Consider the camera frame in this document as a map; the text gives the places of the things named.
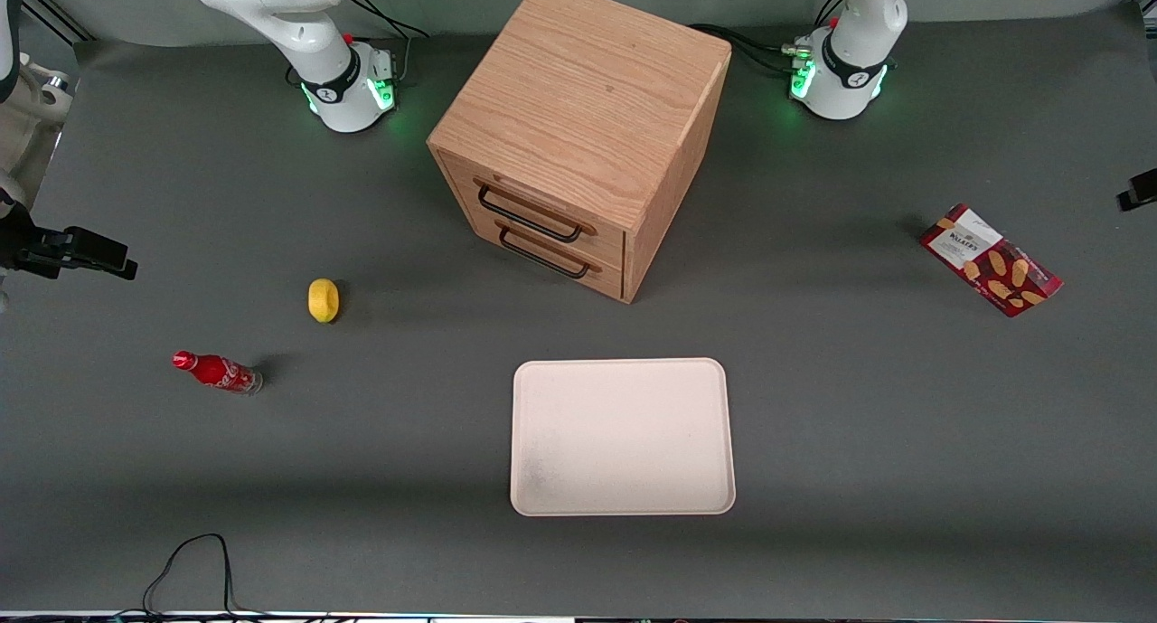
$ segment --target wooden drawer cabinet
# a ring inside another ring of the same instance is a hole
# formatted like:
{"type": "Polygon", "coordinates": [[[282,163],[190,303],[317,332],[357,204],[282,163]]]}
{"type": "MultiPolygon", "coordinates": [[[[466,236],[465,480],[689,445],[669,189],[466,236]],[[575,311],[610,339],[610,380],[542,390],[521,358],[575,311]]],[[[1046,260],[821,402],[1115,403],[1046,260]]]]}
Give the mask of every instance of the wooden drawer cabinet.
{"type": "Polygon", "coordinates": [[[482,239],[631,302],[702,161],[727,42],[523,0],[427,141],[482,239]]]}

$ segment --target yellow lemon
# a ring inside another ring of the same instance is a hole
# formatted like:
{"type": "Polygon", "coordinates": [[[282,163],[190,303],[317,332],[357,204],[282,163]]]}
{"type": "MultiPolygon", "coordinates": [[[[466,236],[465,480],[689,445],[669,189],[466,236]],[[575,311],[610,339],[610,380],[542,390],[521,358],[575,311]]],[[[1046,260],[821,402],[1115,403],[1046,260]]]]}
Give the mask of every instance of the yellow lemon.
{"type": "Polygon", "coordinates": [[[338,317],[338,287],[327,279],[315,279],[309,285],[309,315],[317,322],[338,317]]]}

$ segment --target gray table surface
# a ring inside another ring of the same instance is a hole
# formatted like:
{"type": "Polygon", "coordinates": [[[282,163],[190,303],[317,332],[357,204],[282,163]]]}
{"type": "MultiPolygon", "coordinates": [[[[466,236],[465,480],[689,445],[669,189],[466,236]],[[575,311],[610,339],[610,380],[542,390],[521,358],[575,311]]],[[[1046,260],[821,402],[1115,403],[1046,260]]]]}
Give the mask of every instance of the gray table surface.
{"type": "MultiPolygon", "coordinates": [[[[81,50],[35,215],[141,270],[6,284],[0,608],[132,607],[215,530],[264,609],[1152,620],[1157,207],[1114,203],[1157,164],[1135,8],[914,24],[849,123],[736,59],[629,307],[477,240],[440,177],[425,138],[488,42],[415,43],[354,135],[268,46],[81,50]],[[1061,293],[1004,318],[914,243],[959,201],[1061,293]],[[178,349],[270,384],[202,389],[178,349]],[[730,513],[514,512],[519,364],[683,356],[728,372],[730,513]]],[[[216,552],[157,606],[218,608],[216,552]]]]}

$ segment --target wooden cabinet top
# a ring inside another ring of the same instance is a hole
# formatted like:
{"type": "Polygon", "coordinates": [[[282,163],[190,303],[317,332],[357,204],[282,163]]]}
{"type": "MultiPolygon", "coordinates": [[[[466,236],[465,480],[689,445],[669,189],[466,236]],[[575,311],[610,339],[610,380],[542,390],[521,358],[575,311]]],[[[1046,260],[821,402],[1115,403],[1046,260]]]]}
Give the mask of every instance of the wooden cabinet top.
{"type": "Polygon", "coordinates": [[[523,0],[429,142],[636,230],[730,54],[610,0],[523,0]]]}

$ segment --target red bottle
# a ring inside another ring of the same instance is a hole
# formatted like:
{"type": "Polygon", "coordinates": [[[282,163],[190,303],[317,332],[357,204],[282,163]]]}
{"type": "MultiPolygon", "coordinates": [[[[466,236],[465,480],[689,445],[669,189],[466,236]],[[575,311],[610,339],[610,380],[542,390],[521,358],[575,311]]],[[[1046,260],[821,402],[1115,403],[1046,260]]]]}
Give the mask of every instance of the red bottle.
{"type": "Polygon", "coordinates": [[[197,356],[180,351],[172,356],[172,365],[212,388],[238,395],[255,395],[261,389],[261,373],[216,354],[197,356]]]}

